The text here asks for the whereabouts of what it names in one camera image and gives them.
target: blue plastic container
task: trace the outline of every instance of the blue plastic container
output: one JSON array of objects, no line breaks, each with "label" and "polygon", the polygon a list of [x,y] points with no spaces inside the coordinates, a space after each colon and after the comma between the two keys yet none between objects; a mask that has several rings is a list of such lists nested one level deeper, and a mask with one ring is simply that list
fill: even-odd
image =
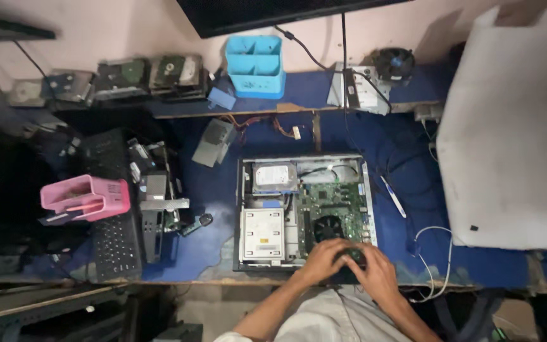
[{"label": "blue plastic container", "polygon": [[227,72],[237,97],[281,98],[286,74],[278,36],[231,36],[225,46]]}]

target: computer monitor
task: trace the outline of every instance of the computer monitor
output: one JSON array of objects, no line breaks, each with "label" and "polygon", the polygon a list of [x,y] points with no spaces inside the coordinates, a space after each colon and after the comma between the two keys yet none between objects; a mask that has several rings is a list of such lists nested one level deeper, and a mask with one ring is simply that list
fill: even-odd
[{"label": "computer monitor", "polygon": [[209,38],[409,0],[177,1],[200,37]]}]

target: person's hands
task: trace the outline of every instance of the person's hands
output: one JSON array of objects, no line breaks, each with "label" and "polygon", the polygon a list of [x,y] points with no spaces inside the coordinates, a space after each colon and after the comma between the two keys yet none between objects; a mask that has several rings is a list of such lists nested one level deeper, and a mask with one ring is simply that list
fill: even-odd
[{"label": "person's hands", "polygon": [[309,253],[308,261],[305,265],[296,271],[292,278],[306,287],[329,278],[339,272],[339,269],[346,264],[347,260],[351,259],[344,255],[334,261],[335,256],[346,248],[351,247],[352,244],[343,238],[333,238],[320,242]]},{"label": "person's hands", "polygon": [[402,302],[404,297],[398,290],[396,270],[387,256],[371,244],[356,244],[356,246],[362,250],[367,260],[366,270],[363,271],[351,258],[346,260],[346,265],[354,272],[364,291],[384,311]]}]

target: cooling fan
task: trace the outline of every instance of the cooling fan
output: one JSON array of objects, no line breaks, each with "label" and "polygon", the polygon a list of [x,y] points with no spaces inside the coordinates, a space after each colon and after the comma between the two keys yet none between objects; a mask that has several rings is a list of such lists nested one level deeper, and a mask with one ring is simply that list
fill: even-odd
[{"label": "cooling fan", "polygon": [[333,215],[320,217],[314,221],[314,237],[318,243],[331,238],[345,238],[341,219]]},{"label": "cooling fan", "polygon": [[379,51],[374,62],[379,80],[407,85],[413,75],[415,57],[411,50],[391,47]]}]

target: pink pen holder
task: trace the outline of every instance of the pink pen holder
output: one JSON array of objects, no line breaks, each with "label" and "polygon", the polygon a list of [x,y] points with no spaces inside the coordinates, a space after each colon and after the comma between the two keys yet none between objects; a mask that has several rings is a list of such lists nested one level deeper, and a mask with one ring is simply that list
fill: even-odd
[{"label": "pink pen holder", "polygon": [[85,207],[73,221],[96,221],[130,209],[128,183],[82,175],[41,188],[41,206],[57,214],[68,208]]}]

